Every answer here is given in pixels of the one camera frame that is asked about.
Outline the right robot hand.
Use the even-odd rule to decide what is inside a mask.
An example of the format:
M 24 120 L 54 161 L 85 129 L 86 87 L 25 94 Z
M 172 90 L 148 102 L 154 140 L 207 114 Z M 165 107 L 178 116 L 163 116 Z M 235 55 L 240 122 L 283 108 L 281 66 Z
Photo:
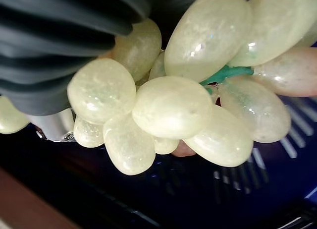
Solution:
M 0 94 L 53 142 L 72 142 L 66 87 L 148 17 L 163 39 L 195 0 L 0 0 Z

